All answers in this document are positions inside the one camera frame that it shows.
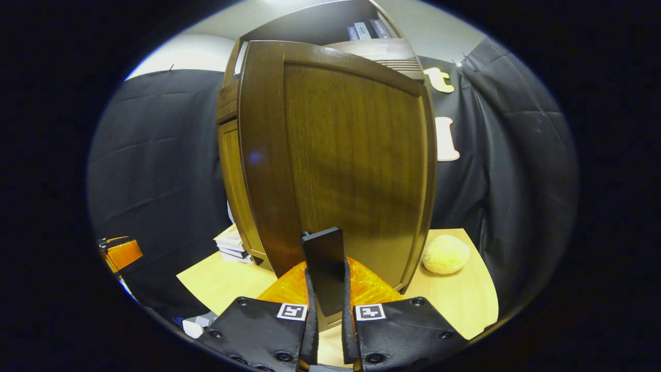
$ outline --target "book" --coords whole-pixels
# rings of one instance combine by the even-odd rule
[[[381,22],[380,19],[370,19],[369,22],[372,24],[372,27],[374,27],[374,31],[376,31],[376,35],[378,35],[380,39],[393,38],[390,36],[390,32],[388,32],[387,28],[385,28],[385,25],[383,22]]]
[[[243,241],[241,240],[241,235],[239,235],[239,230],[237,229],[236,224],[233,224],[225,231],[218,234],[214,240],[218,248],[245,251],[245,249],[243,249]]]
[[[356,31],[355,26],[347,26],[346,30],[349,32],[349,40],[358,40],[360,37],[358,37],[358,31]]]
[[[371,39],[368,28],[364,22],[356,22],[354,23],[354,26],[356,26],[356,31],[358,31],[358,37],[360,40]]]
[[[218,247],[218,248],[220,249],[221,252],[223,252],[225,254],[229,254],[229,255],[237,257],[237,258],[246,258],[250,255],[246,251],[235,251],[235,250],[230,250],[230,249],[223,248],[223,247]]]
[[[253,257],[251,255],[248,255],[246,258],[238,258],[231,256],[227,253],[220,252],[220,256],[225,260],[225,261],[234,261],[234,262],[243,262],[243,263],[254,263]]]

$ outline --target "wooden cabinet door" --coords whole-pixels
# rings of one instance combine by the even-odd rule
[[[421,83],[332,48],[252,41],[238,130],[253,222],[277,276],[304,260],[302,232],[337,226],[346,255],[395,289],[408,284],[436,179]]]

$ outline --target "black fabric backdrop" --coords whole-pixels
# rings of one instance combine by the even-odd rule
[[[458,160],[437,163],[432,228],[464,228],[496,285],[500,319],[547,282],[576,214],[578,169],[563,115],[543,84],[491,40],[426,86],[453,119]],[[123,273],[136,298],[170,318],[207,312],[176,274],[212,254],[230,225],[219,169],[215,98],[223,74],[174,70],[126,81],[108,105],[88,166],[98,236],[130,235],[144,256]]]

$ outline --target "wooden table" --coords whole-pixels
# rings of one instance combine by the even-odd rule
[[[434,274],[420,263],[405,297],[426,297],[457,332],[470,340],[498,320],[496,289],[466,232],[463,229],[430,230],[426,244],[441,234],[455,236],[470,247],[468,263],[450,275]],[[248,263],[225,261],[220,252],[182,271],[177,277],[216,314],[225,311],[239,296],[257,298],[276,281],[273,272]],[[341,328],[337,326],[319,334],[320,364],[350,366],[343,364],[342,360]]]

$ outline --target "ceiling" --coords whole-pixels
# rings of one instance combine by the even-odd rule
[[[329,0],[244,0],[185,30],[236,40],[292,11]],[[471,25],[417,0],[375,0],[402,30],[420,56],[459,61],[485,37]]]

